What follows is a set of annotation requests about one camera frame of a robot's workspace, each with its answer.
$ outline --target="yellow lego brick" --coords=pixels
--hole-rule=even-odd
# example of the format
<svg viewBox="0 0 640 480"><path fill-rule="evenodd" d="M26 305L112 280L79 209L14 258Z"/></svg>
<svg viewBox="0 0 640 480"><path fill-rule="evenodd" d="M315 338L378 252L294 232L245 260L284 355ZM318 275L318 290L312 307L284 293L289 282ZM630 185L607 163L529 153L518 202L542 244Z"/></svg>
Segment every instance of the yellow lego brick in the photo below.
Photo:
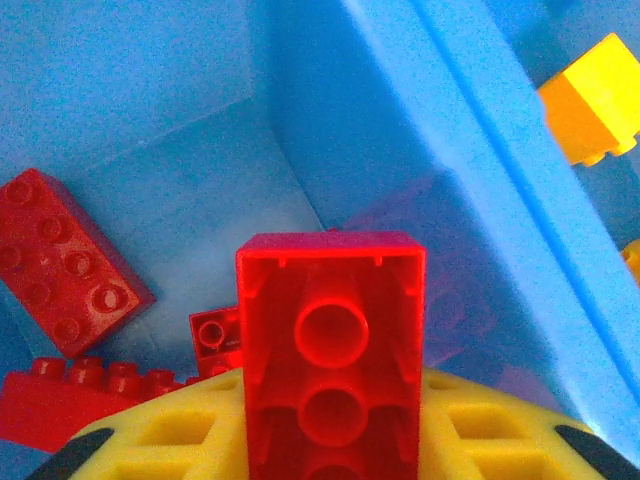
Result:
<svg viewBox="0 0 640 480"><path fill-rule="evenodd" d="M589 431L563 415L425 369L419 480L601 480L557 425ZM248 480L241 369L102 419L76 438L104 428L114 433L73 480Z"/></svg>
<svg viewBox="0 0 640 480"><path fill-rule="evenodd" d="M640 63L612 33L538 90L569 162L622 155L640 132Z"/></svg>
<svg viewBox="0 0 640 480"><path fill-rule="evenodd" d="M631 271L633 278L640 285L640 239L634 240L622 251L622 258Z"/></svg>

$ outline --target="red duplo brick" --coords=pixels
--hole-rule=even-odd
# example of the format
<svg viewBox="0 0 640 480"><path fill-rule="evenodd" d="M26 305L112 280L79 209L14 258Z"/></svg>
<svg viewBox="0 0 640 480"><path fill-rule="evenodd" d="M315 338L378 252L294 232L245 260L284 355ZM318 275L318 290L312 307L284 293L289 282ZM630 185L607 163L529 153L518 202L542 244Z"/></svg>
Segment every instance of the red duplo brick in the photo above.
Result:
<svg viewBox="0 0 640 480"><path fill-rule="evenodd" d="M426 251L262 234L237 254L252 480L415 480Z"/></svg>
<svg viewBox="0 0 640 480"><path fill-rule="evenodd" d="M64 185L36 169L0 189L0 278L66 357L154 301Z"/></svg>
<svg viewBox="0 0 640 480"><path fill-rule="evenodd" d="M238 307L189 316L200 378L209 378L242 366Z"/></svg>
<svg viewBox="0 0 640 480"><path fill-rule="evenodd" d="M0 438L46 452L96 420L177 390L169 370L138 374L133 363L108 370L96 357L77 359L66 369L62 358L38 358L31 371L11 372L0 393Z"/></svg>

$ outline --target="toy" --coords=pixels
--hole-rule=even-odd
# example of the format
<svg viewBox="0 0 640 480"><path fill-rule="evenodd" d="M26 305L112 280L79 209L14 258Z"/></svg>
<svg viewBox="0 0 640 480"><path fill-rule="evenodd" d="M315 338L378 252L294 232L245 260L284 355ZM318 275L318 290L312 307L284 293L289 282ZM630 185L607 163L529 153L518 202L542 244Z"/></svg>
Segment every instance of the toy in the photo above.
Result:
<svg viewBox="0 0 640 480"><path fill-rule="evenodd" d="M634 240L622 250L622 258L633 278L640 285L640 239Z"/></svg>
<svg viewBox="0 0 640 480"><path fill-rule="evenodd" d="M96 357L77 359L65 370L62 358L38 358L31 372L7 375L0 438L55 452L91 422L182 387L171 371L151 370L143 377L125 362L105 371Z"/></svg>
<svg viewBox="0 0 640 480"><path fill-rule="evenodd" d="M622 155L640 132L640 63L615 33L538 90L547 124L572 165Z"/></svg>
<svg viewBox="0 0 640 480"><path fill-rule="evenodd" d="M189 316L200 378L242 366L238 307Z"/></svg>
<svg viewBox="0 0 640 480"><path fill-rule="evenodd" d="M435 370L424 369L421 381L420 466L414 478L640 478L580 422ZM29 480L248 480L244 408L237 369L99 420ZM305 480L371 478L339 472Z"/></svg>
<svg viewBox="0 0 640 480"><path fill-rule="evenodd" d="M252 480L416 478L425 268L403 233L238 250Z"/></svg>
<svg viewBox="0 0 640 480"><path fill-rule="evenodd" d="M76 357L154 298L71 194L30 169L0 189L0 278Z"/></svg>

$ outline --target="plastic storage box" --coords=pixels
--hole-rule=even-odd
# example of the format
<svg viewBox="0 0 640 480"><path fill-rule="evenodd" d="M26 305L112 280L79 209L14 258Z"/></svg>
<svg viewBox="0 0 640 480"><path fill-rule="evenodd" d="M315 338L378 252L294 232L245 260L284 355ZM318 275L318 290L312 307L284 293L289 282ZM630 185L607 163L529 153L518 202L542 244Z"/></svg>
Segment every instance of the plastic storage box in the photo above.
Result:
<svg viewBox="0 0 640 480"><path fill-rule="evenodd" d="M427 363L640 463L640 295L618 253L640 237L640 153L572 169L535 93L609 31L639 55L640 18L525 3L3 6L0 181L57 177L158 299L95 353L183 380L189 314L236 302L253 233L405 230L430 254ZM56 353L4 286L0 316L1 375Z"/></svg>

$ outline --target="red lego brick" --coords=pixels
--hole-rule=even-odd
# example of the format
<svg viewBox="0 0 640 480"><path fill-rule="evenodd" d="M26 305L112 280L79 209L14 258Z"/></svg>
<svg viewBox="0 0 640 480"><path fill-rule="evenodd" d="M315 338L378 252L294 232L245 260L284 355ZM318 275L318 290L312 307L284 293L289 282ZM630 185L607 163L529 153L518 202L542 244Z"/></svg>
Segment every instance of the red lego brick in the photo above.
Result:
<svg viewBox="0 0 640 480"><path fill-rule="evenodd" d="M55 452L81 428L182 387L169 370L144 377L133 363L108 370L99 358L38 358L31 372L11 372L0 393L0 438Z"/></svg>
<svg viewBox="0 0 640 480"><path fill-rule="evenodd" d="M154 301L64 185L35 169L0 189L0 278L67 357Z"/></svg>
<svg viewBox="0 0 640 480"><path fill-rule="evenodd" d="M237 254L252 480L415 480L426 251L263 234Z"/></svg>
<svg viewBox="0 0 640 480"><path fill-rule="evenodd" d="M195 313L189 316L189 323L200 377L242 366L238 307Z"/></svg>

